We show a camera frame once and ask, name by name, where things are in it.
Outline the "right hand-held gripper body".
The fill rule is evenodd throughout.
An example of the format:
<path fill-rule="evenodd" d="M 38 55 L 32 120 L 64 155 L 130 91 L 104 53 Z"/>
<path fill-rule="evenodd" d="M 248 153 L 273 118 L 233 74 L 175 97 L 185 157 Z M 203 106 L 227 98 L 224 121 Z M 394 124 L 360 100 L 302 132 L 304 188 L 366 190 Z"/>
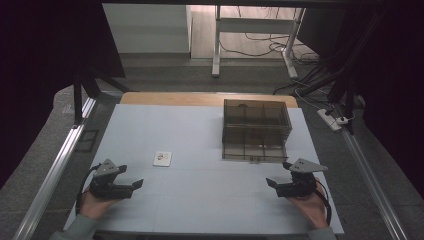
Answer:
<path fill-rule="evenodd" d="M 288 170 L 292 182 L 279 184 L 280 187 L 276 190 L 278 197 L 306 197 L 312 194 L 317 188 L 314 172 L 322 172 L 328 169 L 327 166 L 302 158 L 292 164 L 290 170 Z"/>

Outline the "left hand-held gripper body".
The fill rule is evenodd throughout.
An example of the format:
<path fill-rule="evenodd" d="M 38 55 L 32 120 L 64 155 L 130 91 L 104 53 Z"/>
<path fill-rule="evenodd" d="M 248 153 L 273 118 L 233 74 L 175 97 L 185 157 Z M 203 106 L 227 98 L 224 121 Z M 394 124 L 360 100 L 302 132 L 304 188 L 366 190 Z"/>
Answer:
<path fill-rule="evenodd" d="M 96 198 L 112 200 L 132 197 L 131 185 L 117 185 L 114 183 L 119 175 L 116 172 L 117 167 L 110 159 L 106 159 L 99 165 L 89 184 L 89 191 Z"/>

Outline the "small white card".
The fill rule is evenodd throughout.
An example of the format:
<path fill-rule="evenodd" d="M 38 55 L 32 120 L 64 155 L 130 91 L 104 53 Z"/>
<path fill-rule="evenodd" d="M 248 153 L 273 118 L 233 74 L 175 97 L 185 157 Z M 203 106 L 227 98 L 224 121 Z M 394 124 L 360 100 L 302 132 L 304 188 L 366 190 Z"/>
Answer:
<path fill-rule="evenodd" d="M 172 153 L 157 151 L 153 159 L 153 165 L 158 167 L 169 167 L 171 165 Z"/>

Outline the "smoky transparent drawer box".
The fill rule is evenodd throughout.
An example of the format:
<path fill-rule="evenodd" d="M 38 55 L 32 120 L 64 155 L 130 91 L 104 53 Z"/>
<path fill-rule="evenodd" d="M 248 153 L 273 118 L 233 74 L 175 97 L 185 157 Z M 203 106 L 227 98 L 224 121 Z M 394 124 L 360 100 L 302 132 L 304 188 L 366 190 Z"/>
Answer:
<path fill-rule="evenodd" d="M 222 158 L 249 162 L 285 162 L 292 131 L 282 101 L 224 100 Z"/>

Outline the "person's left hand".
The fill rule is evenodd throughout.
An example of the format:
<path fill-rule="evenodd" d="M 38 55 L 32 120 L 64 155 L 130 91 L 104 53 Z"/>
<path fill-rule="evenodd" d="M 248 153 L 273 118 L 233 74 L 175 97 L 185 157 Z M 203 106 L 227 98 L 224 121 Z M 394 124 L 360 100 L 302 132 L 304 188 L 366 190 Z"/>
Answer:
<path fill-rule="evenodd" d="M 108 209 L 118 202 L 119 199 L 98 199 L 89 190 L 86 190 L 81 197 L 79 214 L 93 220 L 100 220 Z"/>

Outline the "person's right hand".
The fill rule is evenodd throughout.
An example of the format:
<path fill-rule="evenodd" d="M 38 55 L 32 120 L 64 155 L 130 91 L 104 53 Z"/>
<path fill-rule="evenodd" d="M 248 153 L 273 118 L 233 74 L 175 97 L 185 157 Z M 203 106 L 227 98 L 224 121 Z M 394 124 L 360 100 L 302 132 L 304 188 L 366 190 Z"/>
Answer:
<path fill-rule="evenodd" d="M 313 229 L 327 228 L 329 224 L 326 220 L 326 208 L 323 200 L 313 193 L 307 197 L 288 198 L 305 217 Z"/>

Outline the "dark floor plate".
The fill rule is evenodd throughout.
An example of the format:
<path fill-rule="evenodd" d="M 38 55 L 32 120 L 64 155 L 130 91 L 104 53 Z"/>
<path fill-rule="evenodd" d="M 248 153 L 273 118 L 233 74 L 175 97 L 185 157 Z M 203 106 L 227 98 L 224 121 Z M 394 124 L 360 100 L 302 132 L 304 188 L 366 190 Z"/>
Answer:
<path fill-rule="evenodd" d="M 98 130 L 85 130 L 77 143 L 75 151 L 81 153 L 92 152 L 94 150 L 98 134 Z"/>

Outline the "white power strip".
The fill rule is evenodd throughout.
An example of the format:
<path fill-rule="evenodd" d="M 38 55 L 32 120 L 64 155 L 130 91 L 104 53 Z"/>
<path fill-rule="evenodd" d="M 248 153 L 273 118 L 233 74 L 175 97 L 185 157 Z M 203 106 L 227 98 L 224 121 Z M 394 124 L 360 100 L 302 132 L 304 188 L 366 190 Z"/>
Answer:
<path fill-rule="evenodd" d="M 336 122 L 336 119 L 330 114 L 326 114 L 325 109 L 319 109 L 317 114 L 321 117 L 321 119 L 329 126 L 332 131 L 339 131 L 342 127 Z"/>

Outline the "white table mat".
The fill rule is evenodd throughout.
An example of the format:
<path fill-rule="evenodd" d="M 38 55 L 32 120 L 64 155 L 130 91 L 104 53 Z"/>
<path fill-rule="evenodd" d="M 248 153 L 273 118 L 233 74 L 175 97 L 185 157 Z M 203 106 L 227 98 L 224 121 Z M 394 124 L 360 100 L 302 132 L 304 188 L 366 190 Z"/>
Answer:
<path fill-rule="evenodd" d="M 112 206 L 98 228 L 152 234 L 297 235 L 310 226 L 266 179 L 290 181 L 279 163 L 222 158 L 222 107 L 116 105 L 94 161 L 127 165 L 119 184 L 141 189 Z M 157 151 L 169 167 L 153 165 Z"/>

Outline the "wooden table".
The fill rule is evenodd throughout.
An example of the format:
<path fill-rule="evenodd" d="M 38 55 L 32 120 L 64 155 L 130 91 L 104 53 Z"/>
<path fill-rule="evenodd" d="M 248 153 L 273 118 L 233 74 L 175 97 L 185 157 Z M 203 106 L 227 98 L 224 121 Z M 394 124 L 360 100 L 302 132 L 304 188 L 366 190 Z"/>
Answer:
<path fill-rule="evenodd" d="M 169 105 L 169 106 L 222 106 L 225 99 L 282 101 L 288 108 L 297 108 L 294 97 L 247 93 L 202 92 L 127 92 L 121 104 Z"/>

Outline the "dark curtain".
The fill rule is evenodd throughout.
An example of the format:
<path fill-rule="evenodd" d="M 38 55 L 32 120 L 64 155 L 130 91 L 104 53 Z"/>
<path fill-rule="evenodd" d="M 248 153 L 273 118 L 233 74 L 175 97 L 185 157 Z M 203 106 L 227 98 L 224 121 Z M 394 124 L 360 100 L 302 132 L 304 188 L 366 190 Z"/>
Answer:
<path fill-rule="evenodd" d="M 0 188 L 84 73 L 125 76 L 103 0 L 0 0 Z"/>
<path fill-rule="evenodd" d="M 353 1 L 344 9 L 308 9 L 298 39 L 336 73 L 373 14 L 383 15 L 329 100 L 348 89 L 363 97 L 365 124 L 424 198 L 424 0 L 381 0 L 376 10 L 366 0 Z"/>

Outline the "white cabinet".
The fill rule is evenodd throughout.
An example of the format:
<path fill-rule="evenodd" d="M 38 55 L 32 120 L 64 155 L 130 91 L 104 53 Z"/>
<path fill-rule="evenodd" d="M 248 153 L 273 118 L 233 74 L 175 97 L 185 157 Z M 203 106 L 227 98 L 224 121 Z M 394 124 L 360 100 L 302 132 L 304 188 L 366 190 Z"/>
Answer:
<path fill-rule="evenodd" d="M 119 53 L 190 53 L 189 5 L 112 4 L 105 11 Z"/>

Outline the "aluminium rail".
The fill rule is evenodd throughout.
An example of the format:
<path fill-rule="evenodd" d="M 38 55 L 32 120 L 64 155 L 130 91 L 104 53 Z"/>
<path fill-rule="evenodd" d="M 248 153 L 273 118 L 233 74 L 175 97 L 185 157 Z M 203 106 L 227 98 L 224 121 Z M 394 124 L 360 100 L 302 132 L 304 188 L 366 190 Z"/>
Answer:
<path fill-rule="evenodd" d="M 96 104 L 97 100 L 88 98 L 82 106 L 81 123 L 72 127 L 64 143 L 59 150 L 51 168 L 49 169 L 43 183 L 35 195 L 28 211 L 26 212 L 18 230 L 12 240 L 31 240 L 44 211 L 59 183 L 62 173 L 70 159 L 70 156 L 88 122 L 88 118 Z"/>
<path fill-rule="evenodd" d="M 409 240 L 404 227 L 394 207 L 389 201 L 388 196 L 381 187 L 374 171 L 368 163 L 368 158 L 365 156 L 362 148 L 360 147 L 356 136 L 353 133 L 352 127 L 344 127 L 342 136 L 358 166 L 364 182 L 375 202 L 379 213 L 392 237 L 393 240 Z"/>

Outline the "white desk frame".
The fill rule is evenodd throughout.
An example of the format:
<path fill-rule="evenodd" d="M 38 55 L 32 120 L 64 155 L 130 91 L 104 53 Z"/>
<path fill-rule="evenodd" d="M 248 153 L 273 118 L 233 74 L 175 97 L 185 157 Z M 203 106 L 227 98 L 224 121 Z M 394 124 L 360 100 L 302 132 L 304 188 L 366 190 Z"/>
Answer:
<path fill-rule="evenodd" d="M 212 76 L 220 75 L 220 34 L 221 33 L 255 33 L 255 34 L 287 34 L 288 42 L 281 50 L 288 75 L 297 79 L 298 74 L 291 60 L 294 41 L 301 25 L 305 8 L 297 9 L 293 20 L 288 19 L 254 19 L 254 18 L 222 18 L 221 6 L 215 7 L 215 42 L 212 64 Z"/>

